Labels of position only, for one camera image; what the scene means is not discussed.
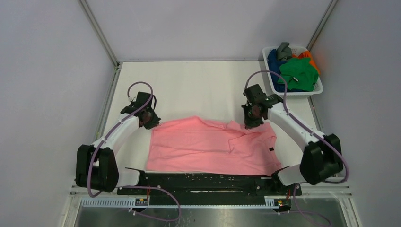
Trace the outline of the pink t shirt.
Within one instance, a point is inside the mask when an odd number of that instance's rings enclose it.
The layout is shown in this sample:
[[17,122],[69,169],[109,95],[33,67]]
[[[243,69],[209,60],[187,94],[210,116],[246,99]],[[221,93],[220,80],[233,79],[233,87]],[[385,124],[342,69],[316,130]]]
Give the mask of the pink t shirt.
[[198,116],[168,121],[152,132],[146,170],[269,176],[282,167],[276,139],[268,123],[246,129]]

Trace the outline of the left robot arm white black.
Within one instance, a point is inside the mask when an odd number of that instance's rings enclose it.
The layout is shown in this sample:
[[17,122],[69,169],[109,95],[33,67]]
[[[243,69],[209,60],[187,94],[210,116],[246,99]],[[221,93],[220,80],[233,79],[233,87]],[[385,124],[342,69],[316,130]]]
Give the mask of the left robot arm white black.
[[116,155],[137,129],[150,130],[159,125],[160,118],[154,111],[155,96],[138,92],[136,99],[124,107],[115,125],[90,145],[81,145],[77,151],[75,183],[79,187],[102,192],[115,188],[134,186],[139,182],[140,171],[124,167]]

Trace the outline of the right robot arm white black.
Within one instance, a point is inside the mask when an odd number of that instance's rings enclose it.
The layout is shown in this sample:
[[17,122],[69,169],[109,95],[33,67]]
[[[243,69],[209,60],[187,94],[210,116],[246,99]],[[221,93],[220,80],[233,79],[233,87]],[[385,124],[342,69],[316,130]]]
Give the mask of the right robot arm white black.
[[316,185],[343,170],[345,165],[341,160],[340,139],[335,134],[326,135],[313,130],[289,111],[280,96],[266,95],[258,84],[247,87],[243,95],[247,100],[242,106],[247,129],[270,121],[279,126],[302,151],[299,164],[273,173],[272,177],[279,185],[304,182]]

